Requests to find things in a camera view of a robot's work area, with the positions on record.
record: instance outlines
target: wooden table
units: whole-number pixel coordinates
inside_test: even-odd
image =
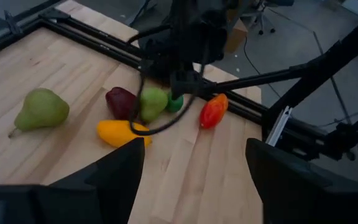
[[[122,40],[137,32],[73,1],[57,8]],[[214,66],[206,67],[205,77],[217,82],[236,78]],[[47,29],[4,49],[0,184],[51,184],[114,150],[95,130],[99,120],[113,119],[104,94],[114,86],[135,93],[138,84],[134,69]],[[37,87],[53,90],[70,105],[67,121],[9,139],[25,95]],[[257,87],[237,92],[260,102]],[[197,99],[177,125],[153,136],[129,223],[262,222],[262,203],[244,154],[247,138],[261,138],[261,128],[226,113],[215,129],[200,130],[198,115],[204,103]],[[173,116],[164,114],[150,127]]]

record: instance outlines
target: yellow pepper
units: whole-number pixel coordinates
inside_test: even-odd
[[[134,127],[139,131],[148,131],[149,129],[141,124],[134,123]],[[100,121],[96,128],[99,137],[114,147],[121,147],[135,138],[143,138],[144,146],[148,146],[152,138],[150,136],[138,136],[129,128],[129,121],[104,120]]]

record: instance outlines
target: pear stem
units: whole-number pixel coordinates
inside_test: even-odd
[[[7,137],[8,137],[8,138],[13,138],[16,131],[17,131],[17,128],[13,129],[13,130],[7,135]]]

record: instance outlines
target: gray floor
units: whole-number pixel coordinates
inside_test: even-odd
[[[0,0],[0,17],[3,15],[3,9],[10,10],[14,15],[43,1]],[[121,22],[125,22],[141,2],[141,0],[77,1]],[[267,10],[265,14],[273,22],[277,30],[276,33],[265,32],[265,35],[260,36],[257,34],[259,27],[251,27],[246,46],[247,54],[259,72],[266,73],[285,69],[317,57],[320,52],[313,31],[316,32],[323,51],[326,51],[358,25],[358,16],[331,4],[330,1],[334,0],[296,0],[292,7],[273,9],[289,19]],[[134,24],[134,28],[141,30],[156,26],[169,13],[171,0],[157,0],[157,2],[156,8],[142,16]],[[234,54],[226,54],[225,58],[216,62],[215,65],[238,77],[257,75],[245,58],[242,46]],[[334,78],[349,113],[358,112],[358,57]],[[272,87],[279,95],[283,95],[295,82],[296,80],[273,83]],[[261,89],[264,105],[271,106],[277,101],[277,94],[269,86],[262,85]],[[297,106],[293,110],[293,116],[307,123],[323,126],[327,131],[332,131],[335,124],[328,126],[324,126],[324,124],[333,122],[334,119],[343,118],[344,113],[332,84],[327,82]],[[357,120],[358,116],[352,117],[353,122]],[[333,162],[323,157],[315,163],[348,178],[358,180],[358,159],[351,162],[344,158],[340,162]]]

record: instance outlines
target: red pepper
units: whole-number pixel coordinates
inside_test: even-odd
[[[225,94],[221,93],[209,100],[200,113],[200,125],[202,128],[215,127],[221,122],[224,113],[229,106],[229,102]]]

